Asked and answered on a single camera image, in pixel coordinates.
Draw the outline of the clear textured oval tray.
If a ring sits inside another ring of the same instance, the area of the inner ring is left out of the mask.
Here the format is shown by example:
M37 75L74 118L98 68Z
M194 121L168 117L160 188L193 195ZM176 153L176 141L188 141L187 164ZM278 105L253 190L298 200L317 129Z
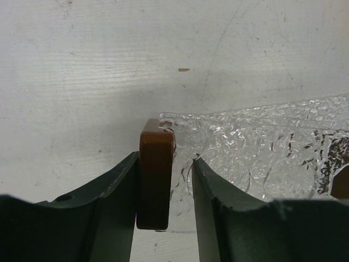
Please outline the clear textured oval tray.
M203 159L249 195L335 199L334 173L348 164L348 95L238 109L217 114L163 112L159 126L176 140L169 231L196 230L192 166Z

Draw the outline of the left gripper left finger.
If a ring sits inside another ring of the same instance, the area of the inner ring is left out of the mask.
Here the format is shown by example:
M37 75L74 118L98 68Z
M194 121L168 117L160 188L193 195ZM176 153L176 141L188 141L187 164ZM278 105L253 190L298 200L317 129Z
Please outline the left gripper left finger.
M51 202L1 195L1 261L128 261L138 158Z

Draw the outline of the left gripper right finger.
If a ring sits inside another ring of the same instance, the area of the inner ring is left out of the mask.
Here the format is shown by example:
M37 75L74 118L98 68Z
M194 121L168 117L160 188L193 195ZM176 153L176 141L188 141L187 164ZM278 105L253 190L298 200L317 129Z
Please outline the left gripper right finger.
M258 200L193 162L201 261L348 261L348 203Z

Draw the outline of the brown wooden tray foot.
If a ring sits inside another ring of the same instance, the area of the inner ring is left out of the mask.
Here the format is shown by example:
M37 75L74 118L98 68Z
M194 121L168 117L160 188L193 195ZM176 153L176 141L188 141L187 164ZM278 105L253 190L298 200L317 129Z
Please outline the brown wooden tray foot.
M348 164L340 167L333 175L330 195L335 199L348 200L349 197L349 174Z
M143 230L165 230L169 224L170 190L175 135L150 118L140 135L139 200L136 226Z

